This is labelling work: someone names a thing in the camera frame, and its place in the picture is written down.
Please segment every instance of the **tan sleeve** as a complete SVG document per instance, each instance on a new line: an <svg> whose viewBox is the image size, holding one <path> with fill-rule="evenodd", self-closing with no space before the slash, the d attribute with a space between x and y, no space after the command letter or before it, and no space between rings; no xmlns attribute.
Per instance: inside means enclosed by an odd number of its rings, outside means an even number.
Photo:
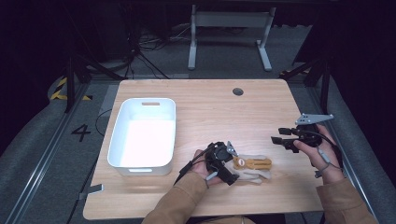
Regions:
<svg viewBox="0 0 396 224"><path fill-rule="evenodd" d="M377 223L348 179L317 187L317 192L329 223Z"/></svg>
<svg viewBox="0 0 396 224"><path fill-rule="evenodd" d="M142 223L186 223L206 190L206 182L198 174L187 173L163 195Z"/></svg>

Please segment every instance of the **metal stand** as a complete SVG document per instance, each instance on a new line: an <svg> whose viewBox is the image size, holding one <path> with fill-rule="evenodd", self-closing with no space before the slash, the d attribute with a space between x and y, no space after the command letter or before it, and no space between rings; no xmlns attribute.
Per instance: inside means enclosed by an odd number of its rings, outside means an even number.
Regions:
<svg viewBox="0 0 396 224"><path fill-rule="evenodd" d="M68 113L76 101L74 80L75 75L80 83L89 83L91 81L92 77L88 71L88 65L115 80L127 79L127 77L120 77L119 75L111 72L99 63L95 63L81 55L73 53L67 63L67 107L64 113Z"/></svg>
<svg viewBox="0 0 396 224"><path fill-rule="evenodd" d="M284 80L288 80L291 77L295 77L298 74L302 73L306 69L309 69L308 75L304 80L304 84L306 87L315 87L318 83L320 77L322 78L321 84L321 92L320 92L320 107L324 114L329 114L327 111L327 101L329 95L329 85L330 85L330 66L329 66L330 59L328 58L321 58L315 59L309 63L305 63L291 71L283 71L282 78Z"/></svg>
<svg viewBox="0 0 396 224"><path fill-rule="evenodd" d="M196 27L256 27L263 28L261 40L257 40L257 48L264 70L272 71L272 66L265 50L268 34L275 16L276 8L272 7L269 12L212 12L196 11L196 6L192 5L191 11L191 46L189 56L189 69L195 69L195 58L197 52Z"/></svg>

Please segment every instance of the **metal frame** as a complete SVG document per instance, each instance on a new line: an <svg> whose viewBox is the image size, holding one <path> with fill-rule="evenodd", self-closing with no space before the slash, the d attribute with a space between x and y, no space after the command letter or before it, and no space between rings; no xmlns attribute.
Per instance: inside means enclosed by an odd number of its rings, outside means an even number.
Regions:
<svg viewBox="0 0 396 224"><path fill-rule="evenodd" d="M82 99L84 93L88 89L89 83L83 83L78 87L77 91L77 99ZM32 201L33 197L35 196L35 192L38 190L38 187L41 184L41 181L44 178L47 170L50 168L50 164L52 162L53 157L55 156L56 152L58 151L60 141L64 135L64 132L73 118L77 107L81 101L75 101L71 104L68 113L64 113L60 124L53 134L52 138L47 145L46 150L44 151L43 155L41 156L40 161L37 163L37 166L33 170L32 174L29 177L29 181L27 182L23 192L21 193L20 198L15 203L12 211L10 212L6 223L20 223L21 219L26 212L30 201Z"/></svg>
<svg viewBox="0 0 396 224"><path fill-rule="evenodd" d="M263 28L262 39L257 40L257 48L262 58L264 70L272 71L270 60L268 59L265 43L270 33L271 25L275 16L275 7L271 7L269 12L212 12L197 11L196 5L192 5L191 10L191 46L189 65L190 70L195 69L195 59L197 53L196 28L206 27L256 27Z"/></svg>

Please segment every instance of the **white plastic bin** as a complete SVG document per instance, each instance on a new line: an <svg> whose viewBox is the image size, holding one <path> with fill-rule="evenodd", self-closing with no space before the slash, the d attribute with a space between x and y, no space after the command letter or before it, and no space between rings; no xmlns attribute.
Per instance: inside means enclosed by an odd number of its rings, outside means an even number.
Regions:
<svg viewBox="0 0 396 224"><path fill-rule="evenodd" d="M168 98L131 98L117 115L107 160L122 175L167 175L172 170L176 105Z"/></svg>

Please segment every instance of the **gray carpet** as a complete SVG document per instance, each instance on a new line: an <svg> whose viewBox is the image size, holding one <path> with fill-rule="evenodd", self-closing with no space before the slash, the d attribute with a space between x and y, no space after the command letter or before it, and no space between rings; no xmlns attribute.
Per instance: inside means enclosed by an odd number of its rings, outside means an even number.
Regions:
<svg viewBox="0 0 396 224"><path fill-rule="evenodd" d="M176 27L182 31L186 26ZM230 33L219 29L201 30L198 35L196 69L188 70L189 34L158 50L143 51L143 54L170 78L278 78L283 70L289 70L302 45L309 27L273 28L266 45L272 72L264 72L255 40L261 31L246 29ZM129 78L164 78L155 68L134 59ZM111 67L119 62L104 64ZM124 75L126 70L118 73ZM289 81L290 90L303 113L320 113L318 92L302 84L304 75ZM77 84L81 95L91 95L91 100L78 101L70 114L64 114L66 101L52 100L16 136L0 158L0 223L140 223L141 219L88 221L82 215L84 201L79 201L73 210L76 198L89 176L102 145L109 113L118 81L104 75L93 75L89 85ZM49 96L58 83L49 89ZM326 123L344 150L353 183L362 188L362 196L373 209L379 223L396 223L395 188L391 185L374 152L367 143L353 116L345 105L335 83L332 81L329 95L329 112L335 119ZM87 130L83 138L73 131ZM48 166L41 166L43 155L49 155ZM41 176L36 189L23 191L29 178ZM305 213L307 223L319 223L321 213ZM302 214L286 214L288 224L304 223Z"/></svg>

